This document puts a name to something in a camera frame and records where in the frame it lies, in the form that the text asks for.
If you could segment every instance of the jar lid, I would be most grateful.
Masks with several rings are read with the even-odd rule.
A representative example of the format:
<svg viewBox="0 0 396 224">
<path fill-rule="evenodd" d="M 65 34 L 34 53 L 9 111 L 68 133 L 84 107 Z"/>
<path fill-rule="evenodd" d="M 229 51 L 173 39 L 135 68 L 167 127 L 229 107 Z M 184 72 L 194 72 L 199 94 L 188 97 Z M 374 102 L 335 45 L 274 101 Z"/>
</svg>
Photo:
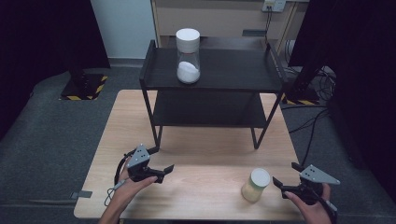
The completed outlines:
<svg viewBox="0 0 396 224">
<path fill-rule="evenodd" d="M 197 30 L 184 28 L 176 32 L 177 49 L 184 53 L 193 53 L 198 50 L 200 34 Z"/>
<path fill-rule="evenodd" d="M 251 172 L 251 181 L 258 187 L 265 188 L 271 181 L 271 176 L 262 168 L 256 168 Z"/>
</svg>

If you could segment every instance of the wall outlet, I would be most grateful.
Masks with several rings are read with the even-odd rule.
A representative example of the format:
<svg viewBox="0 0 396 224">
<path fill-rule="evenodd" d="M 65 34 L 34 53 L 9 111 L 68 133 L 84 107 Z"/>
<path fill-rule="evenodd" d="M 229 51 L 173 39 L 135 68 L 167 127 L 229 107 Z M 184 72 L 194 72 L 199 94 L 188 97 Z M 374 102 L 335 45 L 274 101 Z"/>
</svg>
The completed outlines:
<svg viewBox="0 0 396 224">
<path fill-rule="evenodd" d="M 262 5 L 262 11 L 270 11 L 275 5 L 275 0 L 265 0 L 264 5 Z"/>
<path fill-rule="evenodd" d="M 285 5 L 286 5 L 286 0 L 276 0 L 273 7 L 273 11 L 283 12 L 283 9 L 285 9 Z"/>
<path fill-rule="evenodd" d="M 285 9 L 286 0 L 265 0 L 262 6 L 263 12 L 273 11 L 273 12 L 283 12 Z"/>
</svg>

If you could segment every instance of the hand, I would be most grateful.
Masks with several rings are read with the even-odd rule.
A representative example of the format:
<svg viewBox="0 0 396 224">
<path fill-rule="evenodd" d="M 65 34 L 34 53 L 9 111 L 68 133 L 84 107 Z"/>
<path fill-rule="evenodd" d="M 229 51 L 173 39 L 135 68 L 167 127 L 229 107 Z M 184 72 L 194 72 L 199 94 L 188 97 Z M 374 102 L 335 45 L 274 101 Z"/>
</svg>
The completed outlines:
<svg viewBox="0 0 396 224">
<path fill-rule="evenodd" d="M 328 184 L 323 184 L 322 198 L 325 201 L 330 200 L 330 191 L 330 186 Z M 327 214 L 326 210 L 323 208 L 320 202 L 308 205 L 303 202 L 297 195 L 291 192 L 286 191 L 285 194 L 300 209 L 300 212 L 303 214 L 303 217 L 307 224 L 332 224 L 329 215 Z"/>
<path fill-rule="evenodd" d="M 131 158 L 128 158 L 124 164 L 127 164 Z M 117 223 L 121 213 L 125 210 L 134 196 L 143 188 L 149 186 L 157 180 L 157 176 L 151 176 L 139 182 L 134 182 L 128 176 L 128 169 L 123 167 L 120 174 L 120 180 L 125 182 L 115 190 L 114 195 L 99 220 L 99 223 Z"/>
</svg>

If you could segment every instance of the yellow and black hazard tape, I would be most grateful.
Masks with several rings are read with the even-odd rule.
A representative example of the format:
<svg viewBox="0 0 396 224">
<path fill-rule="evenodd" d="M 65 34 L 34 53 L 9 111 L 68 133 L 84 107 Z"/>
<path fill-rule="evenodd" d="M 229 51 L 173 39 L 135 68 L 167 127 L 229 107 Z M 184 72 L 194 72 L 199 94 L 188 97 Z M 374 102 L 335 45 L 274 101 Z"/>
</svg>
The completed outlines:
<svg viewBox="0 0 396 224">
<path fill-rule="evenodd" d="M 96 89 L 96 92 L 95 92 L 94 95 L 67 95 L 67 96 L 61 96 L 60 100 L 73 100 L 73 101 L 77 101 L 77 100 L 95 100 L 96 98 L 98 98 L 99 93 L 102 91 L 106 80 L 107 80 L 107 77 L 103 76 L 102 80 L 101 80 L 98 88 Z"/>
<path fill-rule="evenodd" d="M 290 100 L 285 93 L 282 95 L 282 103 L 288 105 L 320 105 L 316 100 Z"/>
</svg>

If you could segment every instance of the black metal shelf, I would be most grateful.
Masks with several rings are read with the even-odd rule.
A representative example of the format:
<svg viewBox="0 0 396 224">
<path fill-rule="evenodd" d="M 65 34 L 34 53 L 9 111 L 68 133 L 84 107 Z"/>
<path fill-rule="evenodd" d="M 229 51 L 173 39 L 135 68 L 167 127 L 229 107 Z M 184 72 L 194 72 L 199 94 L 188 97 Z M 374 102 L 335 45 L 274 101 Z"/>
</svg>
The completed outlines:
<svg viewBox="0 0 396 224">
<path fill-rule="evenodd" d="M 262 100 L 254 92 L 158 91 L 155 126 L 263 128 Z"/>
<path fill-rule="evenodd" d="M 266 50 L 200 49 L 200 65 L 199 80 L 184 84 L 177 78 L 177 49 L 150 42 L 139 81 L 156 146 L 163 126 L 190 126 L 250 128 L 258 148 L 288 86 L 276 52 L 269 44 Z M 157 91 L 153 112 L 147 91 Z M 262 92 L 277 94 L 268 118 Z M 262 129 L 258 139 L 256 128 Z"/>
<path fill-rule="evenodd" d="M 269 51 L 200 49 L 200 79 L 184 84 L 177 79 L 177 50 L 154 48 L 148 53 L 141 78 L 147 90 L 221 90 L 277 93 L 282 82 Z"/>
</svg>

